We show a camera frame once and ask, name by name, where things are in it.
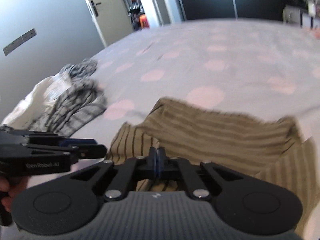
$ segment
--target white bed sheet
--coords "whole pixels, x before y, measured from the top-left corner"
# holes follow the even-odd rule
[[[106,112],[75,138],[109,147],[121,125],[144,120],[163,96],[264,120],[294,115],[320,149],[320,41],[277,22],[210,20],[143,30],[94,56]],[[81,161],[73,171],[92,161]],[[52,178],[34,178],[32,184]],[[320,238],[320,206],[305,239]]]

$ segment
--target finger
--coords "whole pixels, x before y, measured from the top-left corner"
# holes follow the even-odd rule
[[[11,204],[12,204],[12,198],[11,197],[4,197],[2,200],[1,200],[1,204],[7,208],[7,209],[11,209]]]
[[[10,189],[9,182],[5,178],[0,177],[0,191],[8,192],[9,189]]]
[[[29,177],[23,177],[18,185],[12,186],[8,194],[10,197],[16,197],[27,188]]]

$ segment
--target round pad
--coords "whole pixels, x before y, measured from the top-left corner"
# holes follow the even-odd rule
[[[89,223],[98,209],[97,197],[84,181],[57,179],[19,194],[12,203],[12,218],[27,232],[60,235]]]
[[[292,230],[302,215],[302,204],[295,194],[255,179],[225,183],[215,209],[228,225],[260,236]]]
[[[243,198],[244,206],[253,213],[268,214],[280,207],[280,201],[270,193],[251,193]]]
[[[35,199],[35,208],[44,214],[55,214],[65,211],[71,204],[71,198],[61,192],[44,193]]]

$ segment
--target gray checkered cloth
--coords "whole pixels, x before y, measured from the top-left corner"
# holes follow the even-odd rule
[[[91,76],[96,70],[97,61],[86,58],[79,64],[65,65],[59,73],[62,74],[67,71],[72,81],[76,81]]]
[[[97,81],[83,78],[63,92],[53,108],[35,120],[28,130],[71,136],[107,109],[107,100]]]

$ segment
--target striped fabric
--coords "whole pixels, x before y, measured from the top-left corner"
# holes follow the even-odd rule
[[[67,64],[61,70],[60,74],[68,72],[72,81],[90,77],[97,70],[98,62],[93,59],[86,58],[79,64]]]
[[[107,99],[91,78],[82,78],[63,92],[50,111],[35,120],[28,130],[54,132],[70,137],[107,109]]]
[[[122,163],[148,155],[149,148],[165,147],[168,156],[215,163],[294,192],[303,204],[296,233],[320,200],[316,157],[311,139],[302,142],[296,121],[284,117],[262,122],[244,114],[205,111],[169,98],[158,100],[143,123],[124,123],[113,139],[108,158]],[[174,181],[141,181],[137,190],[172,191]]]

